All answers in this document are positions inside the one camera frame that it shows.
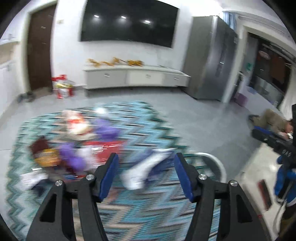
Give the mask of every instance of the teal chevron rug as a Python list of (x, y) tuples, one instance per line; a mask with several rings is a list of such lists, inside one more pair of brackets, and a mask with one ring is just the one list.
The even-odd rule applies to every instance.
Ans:
[[(182, 145), (182, 138), (173, 134), (173, 128), (146, 102), (107, 104), (111, 121), (120, 128), (120, 138), (126, 141), (121, 157), (120, 170), (128, 168), (136, 154), (146, 148), (176, 148), (186, 161), (196, 166), (200, 173), (213, 177), (206, 165)], [(94, 107), (76, 109), (85, 118), (94, 118)], [(22, 124), (13, 147), (9, 163), (7, 202), (8, 226), (23, 241), (30, 224), (46, 193), (37, 197), (32, 191), (21, 191), (20, 174), (30, 172), (36, 164), (28, 146), (39, 136), (45, 135), (51, 145), (66, 140), (65, 124), (61, 113), (32, 118)], [(144, 192), (134, 193), (125, 189), (115, 177), (109, 196), (98, 204), (99, 213), (109, 240), (184, 240), (195, 205), (185, 199), (174, 168), (166, 170), (162, 178)], [(79, 221), (78, 204), (73, 202), (74, 224), (77, 241), (83, 240)], [(220, 207), (215, 202), (209, 240), (216, 240)]]

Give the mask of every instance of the shoe on floor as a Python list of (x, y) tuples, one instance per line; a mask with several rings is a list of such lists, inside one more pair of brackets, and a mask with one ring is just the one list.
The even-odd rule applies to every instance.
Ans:
[(253, 118), (258, 117), (258, 115), (249, 115), (248, 118), (251, 122), (254, 122)]

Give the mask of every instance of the person in beige clothing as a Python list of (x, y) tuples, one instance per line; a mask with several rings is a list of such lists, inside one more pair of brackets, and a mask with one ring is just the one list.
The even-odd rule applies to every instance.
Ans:
[(271, 109), (267, 109), (261, 116), (250, 115), (249, 119), (255, 126), (269, 129), (286, 139), (288, 139), (287, 133), (293, 132), (292, 120), (285, 120)]

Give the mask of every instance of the person's hand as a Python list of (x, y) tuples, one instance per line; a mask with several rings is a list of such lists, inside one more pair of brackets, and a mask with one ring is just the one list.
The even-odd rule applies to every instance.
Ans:
[(289, 136), (286, 132), (279, 132), (279, 135), (282, 136), (283, 138), (285, 138), (286, 140), (289, 139)]

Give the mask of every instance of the metal screw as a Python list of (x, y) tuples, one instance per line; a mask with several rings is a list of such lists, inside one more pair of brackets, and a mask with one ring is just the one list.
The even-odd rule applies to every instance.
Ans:
[(93, 179), (94, 179), (94, 175), (92, 175), (92, 174), (88, 174), (88, 175), (86, 176), (86, 179), (87, 179), (88, 181), (93, 180)]
[(199, 174), (199, 175), (198, 175), (198, 178), (199, 178), (200, 180), (206, 180), (206, 179), (207, 179), (207, 175), (205, 175), (205, 174)]
[(235, 180), (231, 180), (231, 181), (230, 181), (230, 185), (233, 186), (233, 187), (236, 187), (237, 184), (238, 184), (238, 183), (237, 183), (237, 181), (235, 181)]
[(55, 185), (56, 185), (57, 187), (59, 187), (59, 186), (63, 185), (63, 181), (62, 181), (62, 180), (57, 180), (57, 181), (55, 182)]

